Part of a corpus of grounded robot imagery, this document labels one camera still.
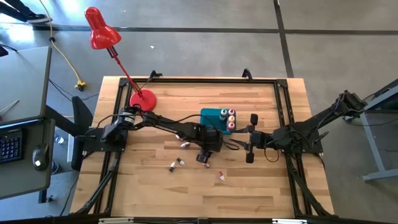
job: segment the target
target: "lamp base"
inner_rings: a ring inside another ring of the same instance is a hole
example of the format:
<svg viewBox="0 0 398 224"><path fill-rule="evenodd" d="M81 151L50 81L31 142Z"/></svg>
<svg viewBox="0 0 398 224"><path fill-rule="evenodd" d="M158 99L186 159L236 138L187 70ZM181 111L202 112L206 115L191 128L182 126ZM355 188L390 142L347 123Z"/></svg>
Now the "lamp base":
<svg viewBox="0 0 398 224"><path fill-rule="evenodd" d="M139 105L144 111L152 111L156 106L156 96L150 90L141 90L142 98L137 93L130 97L130 106Z"/></svg>

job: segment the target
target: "lamp shade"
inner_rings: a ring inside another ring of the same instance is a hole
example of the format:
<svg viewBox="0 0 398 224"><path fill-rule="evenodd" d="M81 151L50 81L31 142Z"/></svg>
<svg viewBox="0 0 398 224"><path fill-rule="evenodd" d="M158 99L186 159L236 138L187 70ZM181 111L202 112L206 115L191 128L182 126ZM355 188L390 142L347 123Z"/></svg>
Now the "lamp shade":
<svg viewBox="0 0 398 224"><path fill-rule="evenodd" d="M106 25L100 10L89 7L85 12L91 27L90 43L93 49L105 49L117 44L122 37L112 27Z"/></svg>

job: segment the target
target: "gray floor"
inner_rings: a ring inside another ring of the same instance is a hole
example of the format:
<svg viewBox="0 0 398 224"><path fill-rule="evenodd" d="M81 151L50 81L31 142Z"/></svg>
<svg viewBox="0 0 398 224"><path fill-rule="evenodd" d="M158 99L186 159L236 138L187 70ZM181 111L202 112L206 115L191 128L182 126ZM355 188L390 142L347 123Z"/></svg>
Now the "gray floor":
<svg viewBox="0 0 398 224"><path fill-rule="evenodd" d="M43 12L37 1L24 1ZM96 6L111 26L277 29L272 0L54 0L43 1L63 26L87 26L84 10ZM286 29L397 30L395 0L280 0ZM0 15L0 42L16 49L50 45L49 31L32 30ZM121 32L119 57L134 75L157 70L164 75L238 77L248 67L255 77L286 77L279 34ZM98 93L102 76L122 75L105 50L93 50L89 32L55 33L58 46L70 58L88 87L73 88L73 72L53 51L50 77L74 95ZM343 90L364 98L397 78L398 35L287 35L294 77L305 79L312 113L334 101ZM71 115L70 102L49 88L47 104ZM94 111L96 98L86 101ZM398 178L365 184L361 175L377 171L362 127L337 120L321 131L326 175L335 213L345 218L396 223ZM65 171L65 146L54 157ZM52 178L49 195L55 202L37 204L37 193L0 201L0 220L59 215L76 172Z"/></svg>

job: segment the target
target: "computer mouse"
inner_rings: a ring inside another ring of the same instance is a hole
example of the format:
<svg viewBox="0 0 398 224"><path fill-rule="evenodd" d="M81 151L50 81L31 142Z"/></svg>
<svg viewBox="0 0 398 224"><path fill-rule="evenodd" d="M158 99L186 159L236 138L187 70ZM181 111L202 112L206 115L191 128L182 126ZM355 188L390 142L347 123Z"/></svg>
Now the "computer mouse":
<svg viewBox="0 0 398 224"><path fill-rule="evenodd" d="M35 170L46 170L50 163L49 145L44 143L36 146L36 148L33 150L32 160Z"/></svg>

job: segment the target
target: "wooden tabletop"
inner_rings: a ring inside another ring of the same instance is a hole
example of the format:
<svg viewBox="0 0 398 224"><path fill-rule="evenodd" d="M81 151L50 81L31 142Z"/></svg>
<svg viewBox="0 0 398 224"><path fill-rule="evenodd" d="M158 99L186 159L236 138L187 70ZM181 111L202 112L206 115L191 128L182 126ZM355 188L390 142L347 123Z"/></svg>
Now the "wooden tabletop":
<svg viewBox="0 0 398 224"><path fill-rule="evenodd" d="M119 78L104 77L93 125L113 113ZM303 121L311 117L303 79L288 78L287 81L295 120ZM233 108L236 110L238 129L249 124L251 113L259 116L257 130L271 133L279 127L273 85L148 83L146 88L152 90L157 97L154 112L166 118L184 118L200 113L202 108ZM104 121L101 126L110 121L111 119ZM199 122L199 118L186 121ZM248 134L225 137L228 138L247 141ZM232 151L223 147L221 152L210 157L211 167L206 169L195 160L198 146L182 149L180 145L181 142L173 134L156 128L129 132L127 147L119 166L113 217L294 216L282 154L277 162L269 162L264 157L264 151L255 149L255 161L248 164L243 149ZM266 153L270 160L277 159L276 151L267 149ZM83 161L71 212L81 208L94 192L100 179L103 157L103 152L95 152ZM169 172L169 166L178 157L185 161L186 166L176 166L173 173ZM309 189L324 208L333 213L321 161L312 154L304 154L302 157ZM224 174L225 181L218 177L219 171ZM108 187L104 191L102 209L106 203ZM298 196L304 211L300 192Z"/></svg>

